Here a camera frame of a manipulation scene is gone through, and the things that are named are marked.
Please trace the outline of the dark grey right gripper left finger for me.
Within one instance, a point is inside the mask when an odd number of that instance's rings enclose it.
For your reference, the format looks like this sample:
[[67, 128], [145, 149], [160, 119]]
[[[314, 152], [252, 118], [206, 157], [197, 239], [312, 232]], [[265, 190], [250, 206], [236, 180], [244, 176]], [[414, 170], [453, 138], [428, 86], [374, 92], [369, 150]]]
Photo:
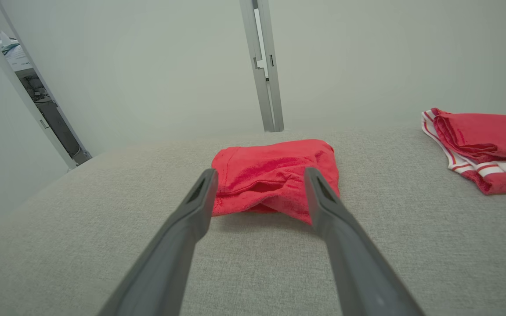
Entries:
[[179, 316], [195, 245], [210, 226], [217, 184], [216, 170], [203, 171], [97, 316]]

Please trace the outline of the grey aluminium frame post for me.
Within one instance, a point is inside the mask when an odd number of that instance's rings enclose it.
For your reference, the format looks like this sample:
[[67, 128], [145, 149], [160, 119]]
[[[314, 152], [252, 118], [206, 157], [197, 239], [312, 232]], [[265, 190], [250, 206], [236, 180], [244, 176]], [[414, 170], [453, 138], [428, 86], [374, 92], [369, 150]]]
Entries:
[[269, 0], [239, 0], [265, 132], [285, 129]]
[[12, 82], [18, 85], [20, 96], [29, 98], [26, 104], [44, 135], [69, 169], [74, 169], [90, 160], [92, 155], [73, 130], [2, 8], [1, 2], [2, 0], [0, 0], [0, 52], [9, 64]]

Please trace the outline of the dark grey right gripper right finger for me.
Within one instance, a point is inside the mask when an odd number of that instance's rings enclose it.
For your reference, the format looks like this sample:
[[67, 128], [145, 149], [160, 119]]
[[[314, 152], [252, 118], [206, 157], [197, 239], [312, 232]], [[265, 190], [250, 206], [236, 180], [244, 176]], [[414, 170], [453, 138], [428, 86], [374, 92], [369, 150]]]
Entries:
[[316, 168], [306, 168], [312, 226], [325, 242], [343, 316], [424, 316], [406, 286]]

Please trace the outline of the red jersey with white sleeves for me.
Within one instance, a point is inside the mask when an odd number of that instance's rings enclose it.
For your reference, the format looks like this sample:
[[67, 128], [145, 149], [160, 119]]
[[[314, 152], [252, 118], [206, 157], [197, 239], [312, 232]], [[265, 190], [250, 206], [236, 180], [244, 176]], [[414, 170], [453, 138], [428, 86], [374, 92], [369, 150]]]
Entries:
[[485, 195], [506, 194], [506, 115], [432, 108], [422, 112], [420, 127], [440, 146], [449, 170]]

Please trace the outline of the red garment with white trim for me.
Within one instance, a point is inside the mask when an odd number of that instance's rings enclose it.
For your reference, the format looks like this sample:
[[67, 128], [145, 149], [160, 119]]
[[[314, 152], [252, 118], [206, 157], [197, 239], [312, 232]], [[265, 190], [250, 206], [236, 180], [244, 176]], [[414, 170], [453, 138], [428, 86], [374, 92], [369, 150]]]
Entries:
[[316, 168], [340, 196], [335, 151], [323, 140], [308, 139], [219, 151], [213, 216], [239, 212], [282, 213], [311, 224], [304, 173]]

